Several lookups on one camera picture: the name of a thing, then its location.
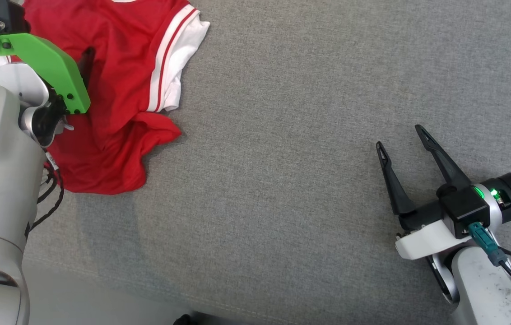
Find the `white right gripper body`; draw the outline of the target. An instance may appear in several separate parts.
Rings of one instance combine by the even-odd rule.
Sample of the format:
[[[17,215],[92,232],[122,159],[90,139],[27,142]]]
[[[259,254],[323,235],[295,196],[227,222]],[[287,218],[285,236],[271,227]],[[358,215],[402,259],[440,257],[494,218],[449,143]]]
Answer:
[[[433,202],[399,216],[405,235],[395,247],[404,259],[416,260],[470,241],[468,226],[479,223],[494,236],[511,222],[511,173],[445,191]]]

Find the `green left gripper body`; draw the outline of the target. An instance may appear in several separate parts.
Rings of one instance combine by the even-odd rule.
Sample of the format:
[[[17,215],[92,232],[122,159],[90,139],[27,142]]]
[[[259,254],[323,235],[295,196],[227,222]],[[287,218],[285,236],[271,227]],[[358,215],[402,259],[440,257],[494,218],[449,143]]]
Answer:
[[[0,56],[16,56],[49,83],[70,114],[84,114],[91,101],[77,63],[51,41],[29,33],[0,34]]]

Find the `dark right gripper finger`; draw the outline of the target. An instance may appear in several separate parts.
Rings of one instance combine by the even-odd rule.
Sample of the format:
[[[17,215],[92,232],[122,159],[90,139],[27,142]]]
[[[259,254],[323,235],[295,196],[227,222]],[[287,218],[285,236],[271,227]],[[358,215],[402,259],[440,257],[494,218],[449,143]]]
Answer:
[[[415,129],[424,148],[432,154],[445,179],[445,184],[439,191],[458,191],[472,185],[468,176],[421,124],[415,125]]]
[[[416,209],[416,206],[408,197],[406,191],[404,191],[404,188],[392,168],[392,161],[381,141],[376,143],[376,150],[387,187],[388,197],[391,202],[392,212],[394,215],[411,213]]]

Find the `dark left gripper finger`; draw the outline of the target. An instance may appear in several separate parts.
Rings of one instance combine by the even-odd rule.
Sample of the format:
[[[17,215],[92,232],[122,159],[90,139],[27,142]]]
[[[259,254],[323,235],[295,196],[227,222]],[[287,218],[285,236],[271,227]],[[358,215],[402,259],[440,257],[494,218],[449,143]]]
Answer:
[[[82,80],[84,81],[84,86],[88,88],[88,85],[90,83],[90,77],[91,72],[93,69],[95,59],[95,48],[90,46],[86,48],[79,60],[79,72],[82,77]]]

